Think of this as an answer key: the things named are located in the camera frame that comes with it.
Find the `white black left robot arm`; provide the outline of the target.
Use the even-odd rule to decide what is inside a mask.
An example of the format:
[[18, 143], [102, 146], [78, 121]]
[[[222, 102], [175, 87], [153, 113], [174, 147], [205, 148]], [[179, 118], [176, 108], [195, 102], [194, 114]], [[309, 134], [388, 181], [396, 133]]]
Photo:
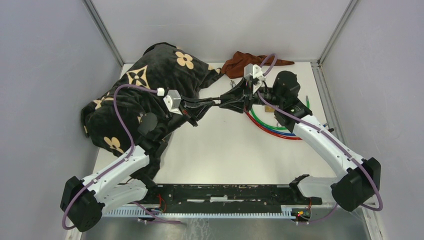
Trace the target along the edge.
[[82, 179], [71, 177], [65, 183], [60, 208], [66, 230], [86, 232], [108, 212], [142, 200], [150, 204], [158, 191], [153, 181], [160, 169], [161, 157], [173, 131], [185, 123], [196, 127], [217, 98], [193, 99], [164, 97], [166, 114], [141, 113], [136, 125], [138, 138], [131, 137], [130, 147], [103, 169]]

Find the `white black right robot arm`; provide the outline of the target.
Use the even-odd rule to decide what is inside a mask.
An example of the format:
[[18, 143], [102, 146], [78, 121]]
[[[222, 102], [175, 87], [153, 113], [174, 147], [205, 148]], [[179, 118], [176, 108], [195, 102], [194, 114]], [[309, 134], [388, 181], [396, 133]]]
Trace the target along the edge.
[[249, 73], [219, 97], [219, 107], [239, 113], [247, 113], [253, 105], [271, 107], [279, 124], [330, 166], [334, 177], [309, 175], [290, 188], [288, 196], [293, 203], [302, 204], [315, 197], [334, 202], [349, 212], [358, 207], [381, 211], [381, 164], [374, 157], [365, 159], [332, 135], [299, 99], [300, 88], [297, 75], [291, 71], [279, 72], [272, 87], [265, 86], [263, 77]]

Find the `black padlock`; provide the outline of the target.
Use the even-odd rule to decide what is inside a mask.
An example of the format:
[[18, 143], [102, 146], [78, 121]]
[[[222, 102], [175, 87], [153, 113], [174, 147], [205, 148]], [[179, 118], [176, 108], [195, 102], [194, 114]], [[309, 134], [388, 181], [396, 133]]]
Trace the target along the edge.
[[221, 101], [222, 101], [222, 98], [220, 96], [218, 96], [218, 97], [212, 97], [211, 100], [213, 100], [216, 105], [220, 105], [221, 104]]

